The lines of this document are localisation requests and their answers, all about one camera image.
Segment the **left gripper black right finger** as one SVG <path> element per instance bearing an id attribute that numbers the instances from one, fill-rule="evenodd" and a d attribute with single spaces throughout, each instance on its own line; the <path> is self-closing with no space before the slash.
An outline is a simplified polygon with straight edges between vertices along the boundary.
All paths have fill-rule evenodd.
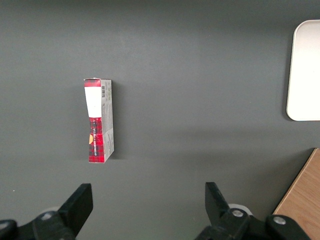
<path id="1" fill-rule="evenodd" d="M 230 207 L 215 182 L 205 183 L 205 210 L 210 225 L 197 240 L 309 240 L 292 218 L 269 215 L 265 221 L 238 207 Z"/>

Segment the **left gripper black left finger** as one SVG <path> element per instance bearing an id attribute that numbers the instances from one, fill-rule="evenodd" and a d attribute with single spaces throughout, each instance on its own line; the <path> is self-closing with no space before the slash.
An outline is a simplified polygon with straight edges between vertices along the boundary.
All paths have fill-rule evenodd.
<path id="1" fill-rule="evenodd" d="M 58 210 L 47 210 L 18 226 L 13 219 L 0 221 L 2 240 L 75 240 L 93 210 L 92 185 L 81 184 Z"/>

